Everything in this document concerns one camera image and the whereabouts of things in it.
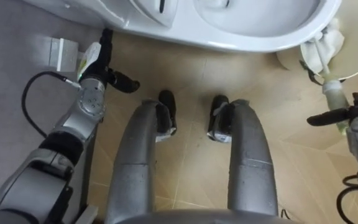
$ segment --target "gray wall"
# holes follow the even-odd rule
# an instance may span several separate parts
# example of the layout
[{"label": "gray wall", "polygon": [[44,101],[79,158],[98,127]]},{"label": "gray wall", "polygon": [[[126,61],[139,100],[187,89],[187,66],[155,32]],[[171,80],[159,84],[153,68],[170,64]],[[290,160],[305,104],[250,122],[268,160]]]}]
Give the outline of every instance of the gray wall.
[{"label": "gray wall", "polygon": [[[48,69],[50,37],[77,41],[84,50],[100,33],[19,0],[0,0],[0,186],[42,140],[24,119],[20,100],[28,79]],[[74,95],[65,84],[40,78],[29,92],[29,113],[49,131]]]}]

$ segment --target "toilet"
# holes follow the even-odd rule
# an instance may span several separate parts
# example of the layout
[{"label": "toilet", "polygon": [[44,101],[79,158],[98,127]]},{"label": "toilet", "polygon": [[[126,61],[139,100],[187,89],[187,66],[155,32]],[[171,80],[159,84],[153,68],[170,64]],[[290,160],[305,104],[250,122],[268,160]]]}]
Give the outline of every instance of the toilet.
[{"label": "toilet", "polygon": [[276,52],[323,30],[341,0],[25,0],[69,20],[229,52]]}]

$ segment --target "black cable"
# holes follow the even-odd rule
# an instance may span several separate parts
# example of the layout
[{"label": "black cable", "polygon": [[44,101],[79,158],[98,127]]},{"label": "black cable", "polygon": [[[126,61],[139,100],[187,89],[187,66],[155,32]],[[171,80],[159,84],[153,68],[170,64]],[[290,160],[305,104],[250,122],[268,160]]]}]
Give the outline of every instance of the black cable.
[{"label": "black cable", "polygon": [[39,77],[43,76],[43,75],[50,75],[52,77],[55,77],[63,82],[66,81],[67,77],[61,75],[61,74],[58,74],[58,73],[55,73],[55,72],[50,72],[50,71],[46,71],[46,72],[40,72],[36,75],[34,75],[28,82],[27,84],[25,85],[24,87],[24,90],[23,90],[23,94],[22,94],[22,111],[23,111],[23,114],[24,114],[24,117],[26,118],[26,120],[31,124],[31,126],[37,130],[38,133],[40,133],[40,135],[42,135],[42,137],[46,138],[47,137],[47,134],[42,131],[37,125],[36,123],[31,119],[29,113],[27,112],[27,108],[25,106],[25,100],[27,98],[27,93],[29,92],[29,88],[31,86],[31,84],[36,80],[38,79]]},{"label": "black cable", "polygon": [[291,220],[291,218],[288,216],[288,214],[287,214],[287,211],[285,210],[285,209],[282,209],[281,210],[281,215],[280,215],[280,217],[281,218],[286,218],[286,219],[288,219],[288,220]]},{"label": "black cable", "polygon": [[347,195],[349,192],[352,192],[354,190],[358,190],[358,185],[344,189],[343,191],[341,191],[341,193],[339,193],[338,197],[336,198],[336,209],[338,210],[338,213],[341,216],[341,218],[343,219],[343,221],[347,224],[354,224],[354,223],[346,217],[346,215],[343,211],[343,208],[342,208],[342,199],[345,197],[345,195]]},{"label": "black cable", "polygon": [[349,183],[350,180],[358,179],[357,175],[350,175],[348,177],[343,178],[342,183],[348,187],[357,187],[358,184]]}]

